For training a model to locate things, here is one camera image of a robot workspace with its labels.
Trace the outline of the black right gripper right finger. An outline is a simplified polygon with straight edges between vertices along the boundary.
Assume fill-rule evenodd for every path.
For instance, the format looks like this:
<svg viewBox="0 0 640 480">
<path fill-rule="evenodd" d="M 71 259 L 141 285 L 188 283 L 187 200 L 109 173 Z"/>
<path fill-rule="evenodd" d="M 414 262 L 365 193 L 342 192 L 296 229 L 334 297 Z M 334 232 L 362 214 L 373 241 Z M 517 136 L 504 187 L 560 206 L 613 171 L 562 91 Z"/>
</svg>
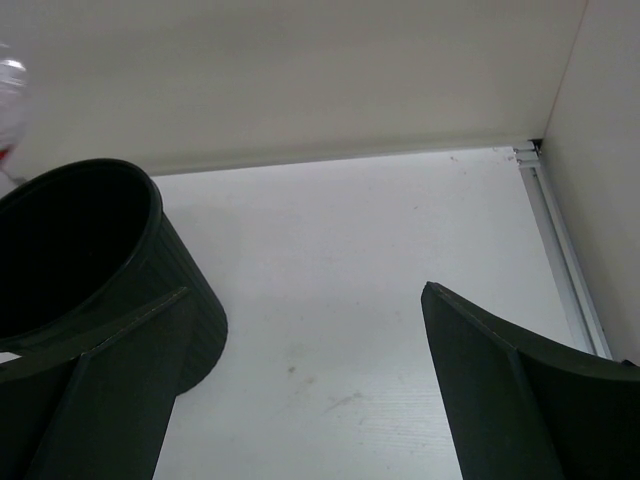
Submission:
<svg viewBox="0 0 640 480">
<path fill-rule="evenodd" d="M 562 345 L 438 283 L 421 305 L 463 478 L 638 478 L 637 365 Z"/>
</svg>

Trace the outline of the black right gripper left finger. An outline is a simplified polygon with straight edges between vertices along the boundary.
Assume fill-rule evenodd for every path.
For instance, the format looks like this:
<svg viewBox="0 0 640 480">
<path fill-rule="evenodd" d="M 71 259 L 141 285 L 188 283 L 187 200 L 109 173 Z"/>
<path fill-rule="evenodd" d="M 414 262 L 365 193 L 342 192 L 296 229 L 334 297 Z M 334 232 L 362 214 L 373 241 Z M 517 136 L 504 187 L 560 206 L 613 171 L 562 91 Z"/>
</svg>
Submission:
<svg viewBox="0 0 640 480">
<path fill-rule="evenodd" d="M 191 339 L 185 288 L 1 366 L 4 479 L 153 477 Z"/>
</svg>

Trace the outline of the red label clear bottle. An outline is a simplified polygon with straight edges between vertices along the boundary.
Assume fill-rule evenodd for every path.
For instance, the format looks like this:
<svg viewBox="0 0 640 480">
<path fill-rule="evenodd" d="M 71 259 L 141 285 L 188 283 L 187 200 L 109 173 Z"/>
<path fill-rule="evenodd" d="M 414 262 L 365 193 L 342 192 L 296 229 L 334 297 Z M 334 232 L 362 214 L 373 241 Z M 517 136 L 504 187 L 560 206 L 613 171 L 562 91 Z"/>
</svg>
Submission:
<svg viewBox="0 0 640 480">
<path fill-rule="evenodd" d="M 28 79 L 24 62 L 9 45 L 1 43 L 1 167 L 23 135 Z"/>
</svg>

